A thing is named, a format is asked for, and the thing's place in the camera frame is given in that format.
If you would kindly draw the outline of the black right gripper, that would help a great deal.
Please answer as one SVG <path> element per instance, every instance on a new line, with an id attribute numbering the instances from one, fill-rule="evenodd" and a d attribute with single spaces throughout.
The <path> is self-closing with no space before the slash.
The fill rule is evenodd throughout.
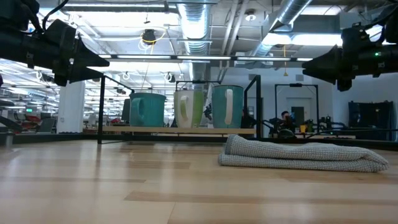
<path id="1" fill-rule="evenodd" d="M 352 87 L 352 80 L 358 75 L 379 77 L 386 68 L 386 53 L 383 52 L 382 43 L 385 40 L 385 28 L 377 41 L 373 42 L 366 32 L 365 26 L 354 26 L 344 29 L 341 34 L 343 40 L 341 48 L 333 46 L 327 53 L 313 58 L 302 64 L 303 74 L 336 84 L 339 91 L 347 91 Z M 324 69 L 333 69 L 340 61 L 341 78 Z"/>

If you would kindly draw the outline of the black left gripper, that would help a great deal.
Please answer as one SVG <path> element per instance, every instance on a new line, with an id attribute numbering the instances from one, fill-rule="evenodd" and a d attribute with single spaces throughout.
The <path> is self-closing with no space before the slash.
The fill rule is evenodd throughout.
<path id="1" fill-rule="evenodd" d="M 50 69 L 58 86 L 66 86 L 68 78 L 70 83 L 101 78 L 103 73 L 88 67 L 108 67 L 109 62 L 88 49 L 81 38 L 75 39 L 75 34 L 76 29 L 60 19 L 53 21 L 43 34 L 20 32 L 22 62 L 29 68 Z"/>

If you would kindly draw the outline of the wide speckled teal mug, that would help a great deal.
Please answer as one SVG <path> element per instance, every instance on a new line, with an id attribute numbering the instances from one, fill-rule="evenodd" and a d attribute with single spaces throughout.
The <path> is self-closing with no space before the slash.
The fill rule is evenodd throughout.
<path id="1" fill-rule="evenodd" d="M 166 97 L 156 93 L 131 93 L 129 124 L 136 127 L 162 127 Z"/>

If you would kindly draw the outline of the tall pale teal mug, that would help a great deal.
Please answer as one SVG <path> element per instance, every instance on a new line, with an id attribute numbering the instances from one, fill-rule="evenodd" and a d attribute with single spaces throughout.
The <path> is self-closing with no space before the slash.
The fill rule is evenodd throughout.
<path id="1" fill-rule="evenodd" d="M 212 90 L 211 105 L 214 128 L 241 127 L 243 115 L 243 87 L 218 85 Z"/>

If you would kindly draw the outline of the green and white mug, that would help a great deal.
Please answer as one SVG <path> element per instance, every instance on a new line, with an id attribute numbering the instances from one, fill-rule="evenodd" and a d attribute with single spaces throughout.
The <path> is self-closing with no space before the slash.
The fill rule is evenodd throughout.
<path id="1" fill-rule="evenodd" d="M 203 114 L 204 96 L 200 90 L 174 93 L 174 113 L 178 128 L 198 128 Z"/>

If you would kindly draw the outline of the person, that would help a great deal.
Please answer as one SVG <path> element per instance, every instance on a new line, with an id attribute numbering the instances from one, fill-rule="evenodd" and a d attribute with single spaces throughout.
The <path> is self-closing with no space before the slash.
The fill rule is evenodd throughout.
<path id="1" fill-rule="evenodd" d="M 295 132 L 295 120 L 293 117 L 291 117 L 290 113 L 288 111 L 283 111 L 281 113 L 281 118 L 272 118 L 270 120 L 271 124 L 274 126 L 274 129 L 276 131 L 281 131 L 281 130 L 289 130 L 291 132 Z"/>

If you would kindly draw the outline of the wooden background work table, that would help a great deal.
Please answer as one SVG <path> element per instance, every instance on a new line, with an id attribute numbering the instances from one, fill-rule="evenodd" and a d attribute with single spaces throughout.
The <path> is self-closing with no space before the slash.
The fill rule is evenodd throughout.
<path id="1" fill-rule="evenodd" d="M 296 134 L 296 138 L 303 139 L 303 138 L 308 138 L 309 135 L 306 134 Z M 314 135 L 310 137 L 310 139 L 356 139 L 356 136 L 352 135 L 331 135 L 331 134 L 320 134 L 320 135 Z"/>

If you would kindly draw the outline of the black cabinet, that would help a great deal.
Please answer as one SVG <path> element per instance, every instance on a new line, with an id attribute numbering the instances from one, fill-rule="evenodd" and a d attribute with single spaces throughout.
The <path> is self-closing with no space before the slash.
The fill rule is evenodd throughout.
<path id="1" fill-rule="evenodd" d="M 348 103 L 350 128 L 394 129 L 394 103 Z"/>

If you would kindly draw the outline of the folded grey cloth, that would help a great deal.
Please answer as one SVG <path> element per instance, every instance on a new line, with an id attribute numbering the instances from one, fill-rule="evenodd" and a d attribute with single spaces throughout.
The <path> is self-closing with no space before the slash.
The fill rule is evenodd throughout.
<path id="1" fill-rule="evenodd" d="M 218 156 L 218 164 L 235 167 L 343 172 L 380 172 L 389 168 L 389 163 L 385 158 L 362 147 L 319 142 L 289 146 L 247 140 L 238 135 L 228 137 Z"/>

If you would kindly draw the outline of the long ceiling light bar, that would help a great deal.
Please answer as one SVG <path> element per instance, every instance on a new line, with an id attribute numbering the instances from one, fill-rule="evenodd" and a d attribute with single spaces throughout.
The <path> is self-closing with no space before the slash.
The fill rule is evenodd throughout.
<path id="1" fill-rule="evenodd" d="M 237 57 L 237 56 L 209 56 L 209 55 L 99 55 L 105 59 L 134 59 L 134 60 L 232 60 L 255 62 L 308 62 L 312 58 L 300 57 Z"/>

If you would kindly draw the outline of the black background rack frame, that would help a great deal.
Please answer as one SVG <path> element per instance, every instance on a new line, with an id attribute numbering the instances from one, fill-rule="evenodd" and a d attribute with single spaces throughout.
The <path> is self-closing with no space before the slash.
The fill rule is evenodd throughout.
<path id="1" fill-rule="evenodd" d="M 320 119 L 318 85 L 301 83 L 274 85 L 274 112 L 280 118 L 281 112 L 291 107 L 304 107 L 304 120 L 313 119 L 317 124 Z"/>

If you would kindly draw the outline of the silver ventilation duct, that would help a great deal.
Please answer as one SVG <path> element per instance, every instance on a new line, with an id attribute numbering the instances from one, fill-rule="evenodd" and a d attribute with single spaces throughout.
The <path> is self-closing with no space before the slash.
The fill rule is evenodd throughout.
<path id="1" fill-rule="evenodd" d="M 285 27 L 290 32 L 293 29 L 294 21 L 298 18 L 304 9 L 313 0 L 283 0 L 280 8 L 269 14 L 262 23 L 262 34 L 264 38 L 251 52 L 252 57 L 265 57 L 273 46 L 277 45 L 273 42 L 273 32 L 280 28 Z"/>
<path id="2" fill-rule="evenodd" d="M 185 50 L 189 56 L 208 55 L 210 43 L 205 42 L 210 36 L 209 4 L 177 4 L 181 18 L 181 29 L 185 42 Z"/>

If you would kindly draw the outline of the black metal table frame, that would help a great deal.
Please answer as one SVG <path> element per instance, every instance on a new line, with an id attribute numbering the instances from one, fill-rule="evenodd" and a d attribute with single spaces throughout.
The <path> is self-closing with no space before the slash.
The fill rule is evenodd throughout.
<path id="1" fill-rule="evenodd" d="M 96 134 L 12 134 L 0 133 L 0 146 L 5 145 L 6 140 L 12 138 L 13 144 L 28 144 L 40 142 L 56 141 L 77 141 L 77 140 L 97 140 Z M 150 136 L 150 135 L 113 135 L 104 134 L 101 136 L 103 144 L 123 142 L 123 141 L 146 141 L 146 142 L 200 142 L 200 143 L 225 143 L 226 137 L 207 137 L 207 136 Z M 335 144 L 339 146 L 355 146 L 368 149 L 379 149 L 385 151 L 398 152 L 398 142 L 392 141 L 371 141 L 357 139 L 279 139 L 279 138 L 260 138 L 261 142 L 272 142 L 277 144 L 306 144 L 320 142 L 325 144 Z"/>

